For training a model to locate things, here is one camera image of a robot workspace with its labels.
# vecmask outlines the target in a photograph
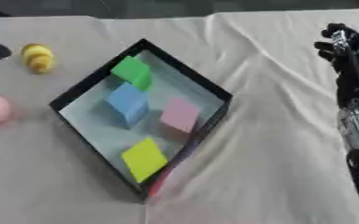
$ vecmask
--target robotic arm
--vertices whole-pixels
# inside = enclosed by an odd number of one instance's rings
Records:
[[[319,55],[338,73],[339,131],[348,150],[347,163],[359,194],[359,33],[344,24],[329,24],[316,42]]]

